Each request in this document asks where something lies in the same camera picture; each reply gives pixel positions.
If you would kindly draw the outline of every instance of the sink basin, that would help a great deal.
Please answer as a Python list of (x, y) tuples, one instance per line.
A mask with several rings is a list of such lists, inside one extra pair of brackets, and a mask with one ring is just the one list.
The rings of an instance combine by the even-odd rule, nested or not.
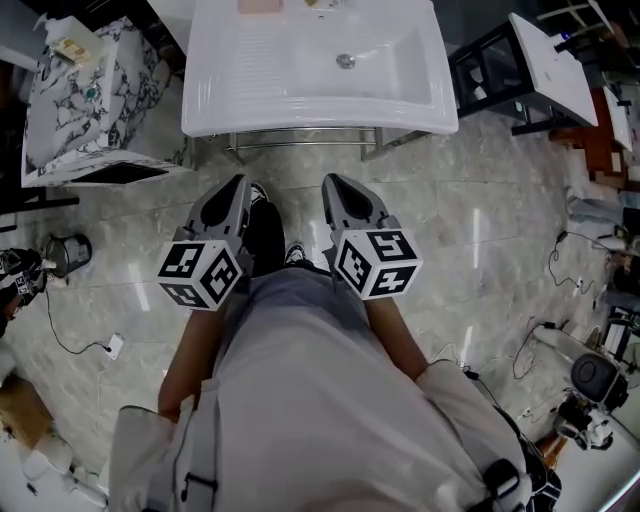
[(322, 126), (458, 129), (431, 1), (284, 0), (243, 15), (238, 0), (197, 0), (183, 131)]

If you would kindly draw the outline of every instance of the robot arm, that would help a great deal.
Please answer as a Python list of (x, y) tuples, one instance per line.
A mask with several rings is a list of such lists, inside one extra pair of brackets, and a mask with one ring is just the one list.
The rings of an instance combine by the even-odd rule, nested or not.
[[(410, 231), (360, 183), (336, 174), (322, 186), (334, 246), (325, 252), (336, 286), (363, 300), (405, 294), (422, 258)], [(216, 311), (234, 288), (248, 292), (253, 261), (242, 236), (251, 215), (251, 183), (238, 174), (191, 209), (157, 267), (160, 286), (180, 306)]]
[(15, 276), (18, 293), (28, 300), (44, 287), (41, 263), (40, 255), (34, 250), (7, 249), (0, 253), (0, 281), (8, 275)]

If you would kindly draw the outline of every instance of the floor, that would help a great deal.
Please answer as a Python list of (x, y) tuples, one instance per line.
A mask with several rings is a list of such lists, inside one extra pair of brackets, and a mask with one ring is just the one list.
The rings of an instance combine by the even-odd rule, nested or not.
[[(553, 146), (543, 134), (513, 138), (509, 123), (481, 113), (463, 120), (453, 136), (433, 136), (366, 165), (351, 147), (279, 148), (254, 158), (244, 172), (263, 183), (279, 206), (288, 240), (302, 240), (319, 263), (329, 246), (319, 188), (324, 176), (345, 174), (377, 192), (414, 230), (423, 252), (418, 281), (398, 300), (420, 346), (433, 359), (455, 344), (464, 364), (480, 371), (496, 399), (536, 437), (548, 428), (548, 409), (562, 399), (566, 371), (552, 353), (536, 348), (533, 371), (515, 381), (508, 357), (534, 319), (572, 319), (584, 333), (593, 325), (591, 298), (573, 298), (570, 285), (554, 287), (546, 265), (567, 220), (565, 186), (583, 197), (615, 199), (615, 193), (588, 182), (580, 152)], [(155, 407), (187, 320), (188, 312), (151, 282), (159, 249), (195, 200), (238, 172), (204, 143), (198, 155), (197, 172), (75, 189), (80, 205), (21, 215), (17, 231), (0, 235), (0, 248), (40, 246), (49, 233), (84, 233), (93, 244), (92, 262), (72, 274), (70, 287), (51, 290), (51, 315), (70, 348), (120, 333), (126, 340), (120, 357), (107, 364), (99, 349), (80, 356), (64, 352), (53, 337), (44, 295), (10, 324), (4, 342), (62, 436), (94, 471), (107, 459), (118, 409)], [(570, 227), (591, 236), (603, 231)], [(604, 256), (570, 237), (554, 270), (593, 278), (600, 288)], [(453, 357), (451, 349), (442, 357)], [(526, 350), (519, 367), (531, 357)], [(522, 417), (527, 407), (532, 415)]]

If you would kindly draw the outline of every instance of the white marble cabinet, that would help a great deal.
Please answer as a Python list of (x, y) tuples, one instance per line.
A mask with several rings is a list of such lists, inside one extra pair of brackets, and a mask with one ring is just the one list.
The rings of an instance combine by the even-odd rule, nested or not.
[(180, 129), (183, 82), (127, 18), (99, 29), (97, 65), (38, 65), (22, 186), (111, 185), (191, 170)]

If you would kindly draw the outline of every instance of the black buckle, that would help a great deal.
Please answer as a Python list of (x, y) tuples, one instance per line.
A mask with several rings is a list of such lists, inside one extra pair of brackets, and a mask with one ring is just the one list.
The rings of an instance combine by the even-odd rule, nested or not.
[(520, 485), (518, 470), (506, 459), (491, 464), (482, 479), (493, 499), (508, 496)]
[(196, 476), (192, 473), (187, 473), (187, 476), (184, 477), (184, 482), (185, 482), (184, 489), (180, 493), (180, 499), (182, 500), (182, 503), (185, 503), (187, 501), (187, 496), (189, 495), (189, 484), (191, 482), (195, 482), (197, 484), (204, 485), (205, 487), (209, 487), (213, 491), (213, 494), (215, 494), (218, 490), (217, 480), (212, 480), (210, 482), (209, 480), (200, 478), (199, 476)]

